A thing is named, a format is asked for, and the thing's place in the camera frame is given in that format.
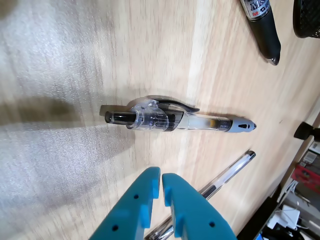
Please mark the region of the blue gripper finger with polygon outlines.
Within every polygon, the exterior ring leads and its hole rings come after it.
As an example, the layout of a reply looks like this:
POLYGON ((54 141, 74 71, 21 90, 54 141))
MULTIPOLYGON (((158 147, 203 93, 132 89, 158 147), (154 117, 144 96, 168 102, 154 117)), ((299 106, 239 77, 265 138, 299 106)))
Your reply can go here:
POLYGON ((130 185, 91 240, 142 240, 151 226, 153 200, 159 198, 161 170, 152 166, 130 185))
POLYGON ((175 173, 162 175, 164 205, 170 208, 175 238, 235 240, 221 214, 186 180, 175 173))

